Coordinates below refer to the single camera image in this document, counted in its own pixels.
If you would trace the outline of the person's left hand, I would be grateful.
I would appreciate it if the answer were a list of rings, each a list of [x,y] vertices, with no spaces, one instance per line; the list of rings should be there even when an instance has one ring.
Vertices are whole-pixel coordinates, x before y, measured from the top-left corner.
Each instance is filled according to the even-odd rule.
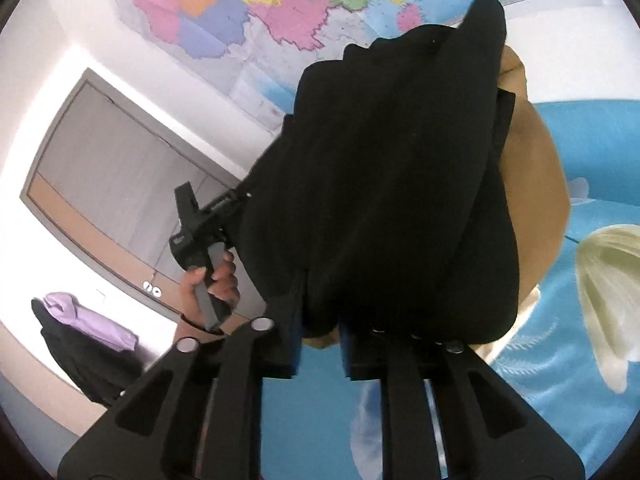
[[[210,332],[215,325],[207,318],[215,313],[213,299],[216,298],[233,311],[240,301],[238,280],[235,276],[234,255],[228,250],[213,272],[212,282],[207,285],[205,266],[190,266],[180,281],[181,317],[190,325]]]

